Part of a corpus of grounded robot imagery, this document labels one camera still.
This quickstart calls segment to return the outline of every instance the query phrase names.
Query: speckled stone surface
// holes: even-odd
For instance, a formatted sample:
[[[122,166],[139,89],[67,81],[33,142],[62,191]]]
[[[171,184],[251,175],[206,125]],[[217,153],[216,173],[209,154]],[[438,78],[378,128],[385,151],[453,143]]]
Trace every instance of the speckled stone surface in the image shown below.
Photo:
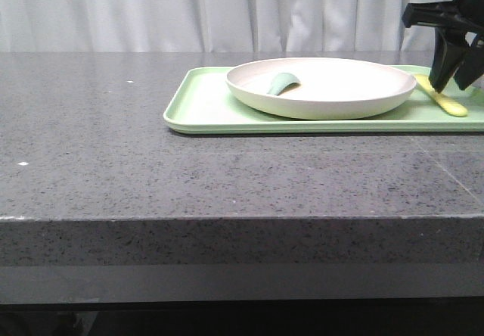
[[[163,122],[191,68],[273,57],[0,54],[0,266],[482,261],[479,133],[188,136]]]

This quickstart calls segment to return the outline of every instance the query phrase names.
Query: curtain fold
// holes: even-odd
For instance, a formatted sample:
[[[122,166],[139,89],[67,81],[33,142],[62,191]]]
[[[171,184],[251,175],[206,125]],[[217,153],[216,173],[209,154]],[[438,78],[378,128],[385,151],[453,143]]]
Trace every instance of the curtain fold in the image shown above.
[[[408,2],[0,0],[0,51],[372,51],[433,48]]]

